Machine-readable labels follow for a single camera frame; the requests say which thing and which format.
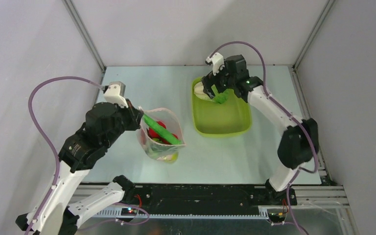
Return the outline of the clear pink zip bag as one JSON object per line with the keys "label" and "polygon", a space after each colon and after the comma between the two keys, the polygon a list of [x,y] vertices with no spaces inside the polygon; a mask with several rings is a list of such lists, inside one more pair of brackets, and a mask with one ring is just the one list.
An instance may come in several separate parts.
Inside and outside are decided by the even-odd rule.
{"label": "clear pink zip bag", "polygon": [[[149,139],[160,139],[170,145],[169,149],[160,154],[148,155],[147,142]],[[186,146],[182,129],[176,115],[166,108],[144,111],[141,127],[137,131],[137,139],[145,154],[157,160],[159,157],[179,153]]]}

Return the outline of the yellow green pear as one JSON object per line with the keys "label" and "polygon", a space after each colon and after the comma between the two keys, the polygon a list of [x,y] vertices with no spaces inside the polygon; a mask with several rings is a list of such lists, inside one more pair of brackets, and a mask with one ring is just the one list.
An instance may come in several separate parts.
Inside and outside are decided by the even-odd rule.
{"label": "yellow green pear", "polygon": [[165,163],[170,163],[171,164],[171,163],[175,162],[178,159],[178,156],[179,156],[178,153],[174,153],[174,154],[171,154],[171,155],[166,155],[166,156],[159,157],[157,159],[157,161],[165,162]]}

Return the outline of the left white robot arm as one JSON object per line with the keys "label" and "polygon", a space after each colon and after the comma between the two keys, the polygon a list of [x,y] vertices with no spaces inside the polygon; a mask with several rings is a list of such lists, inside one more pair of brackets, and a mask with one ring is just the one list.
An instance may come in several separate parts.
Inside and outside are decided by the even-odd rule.
{"label": "left white robot arm", "polygon": [[129,100],[121,107],[110,102],[95,104],[85,122],[68,137],[55,158],[56,169],[48,192],[33,211],[16,218],[16,225],[34,235],[72,235],[100,210],[135,198],[135,185],[125,176],[116,176],[102,191],[77,203],[70,203],[75,190],[96,162],[126,131],[140,129],[143,111]]}

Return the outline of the green lettuce head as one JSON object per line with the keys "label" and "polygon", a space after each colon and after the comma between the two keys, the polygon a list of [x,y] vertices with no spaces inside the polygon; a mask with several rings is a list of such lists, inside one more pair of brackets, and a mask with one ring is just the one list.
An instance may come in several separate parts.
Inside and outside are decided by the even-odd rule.
{"label": "green lettuce head", "polygon": [[209,94],[204,92],[204,86],[202,82],[198,82],[193,87],[193,94],[195,97],[197,97],[200,100],[213,102],[216,104],[224,104],[229,101],[232,97],[235,97],[233,90],[227,89],[222,93],[219,93],[216,89],[216,86],[213,85],[211,87],[211,90],[214,94],[213,98],[209,97]]}

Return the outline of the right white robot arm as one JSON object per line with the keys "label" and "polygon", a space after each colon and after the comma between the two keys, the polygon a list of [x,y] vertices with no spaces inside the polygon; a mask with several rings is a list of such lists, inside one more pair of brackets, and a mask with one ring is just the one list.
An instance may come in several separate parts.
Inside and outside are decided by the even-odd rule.
{"label": "right white robot arm", "polygon": [[285,109],[257,76],[250,76],[242,55],[224,58],[215,52],[206,58],[212,67],[194,86],[194,94],[206,101],[222,104],[227,100],[227,91],[260,111],[281,134],[277,155],[281,162],[273,176],[268,179],[271,188],[265,198],[272,205],[284,198],[284,190],[295,179],[305,163],[317,156],[319,150],[318,125],[310,119],[293,115]]}

